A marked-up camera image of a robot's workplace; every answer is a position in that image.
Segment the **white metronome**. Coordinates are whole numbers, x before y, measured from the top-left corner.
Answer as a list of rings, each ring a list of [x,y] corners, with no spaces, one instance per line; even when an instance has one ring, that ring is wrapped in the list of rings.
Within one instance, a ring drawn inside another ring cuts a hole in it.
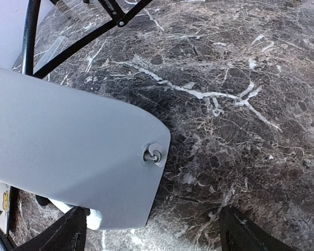
[[[102,230],[146,225],[170,140],[139,107],[0,68],[0,181],[96,210]]]

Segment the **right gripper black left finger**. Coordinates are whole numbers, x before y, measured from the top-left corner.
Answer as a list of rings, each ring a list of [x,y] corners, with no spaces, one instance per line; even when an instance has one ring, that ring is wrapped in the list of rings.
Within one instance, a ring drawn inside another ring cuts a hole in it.
[[[87,210],[71,208],[45,231],[15,250],[84,250],[87,232]]]

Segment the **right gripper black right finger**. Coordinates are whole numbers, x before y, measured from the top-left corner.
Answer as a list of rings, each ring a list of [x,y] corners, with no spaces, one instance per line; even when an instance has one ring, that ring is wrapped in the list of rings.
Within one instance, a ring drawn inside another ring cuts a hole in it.
[[[219,232],[222,250],[293,250],[266,233],[233,206],[221,209]]]

